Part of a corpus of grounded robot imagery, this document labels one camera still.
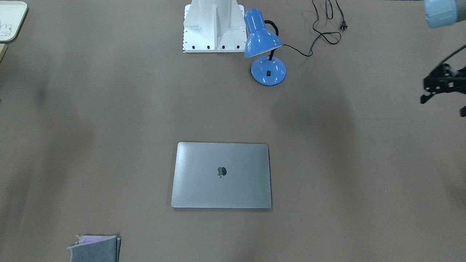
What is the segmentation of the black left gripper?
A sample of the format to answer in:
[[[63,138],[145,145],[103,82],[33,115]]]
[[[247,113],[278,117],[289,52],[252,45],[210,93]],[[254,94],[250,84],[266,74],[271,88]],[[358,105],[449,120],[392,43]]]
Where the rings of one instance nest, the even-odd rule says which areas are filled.
[[[449,64],[436,66],[423,80],[424,93],[420,103],[425,104],[434,95],[450,92],[466,93],[466,67],[455,70]],[[466,106],[460,109],[460,116],[466,117]]]

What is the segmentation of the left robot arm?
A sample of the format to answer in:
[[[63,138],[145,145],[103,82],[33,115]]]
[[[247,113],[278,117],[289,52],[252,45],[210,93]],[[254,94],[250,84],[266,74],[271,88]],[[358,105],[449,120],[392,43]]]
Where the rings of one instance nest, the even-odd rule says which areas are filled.
[[[453,25],[466,19],[466,2],[464,0],[425,0],[424,13],[430,28],[441,28]],[[455,70],[447,61],[462,50],[459,47],[446,58],[441,60],[424,78],[424,93],[420,103],[425,104],[438,94],[466,93],[466,68]]]

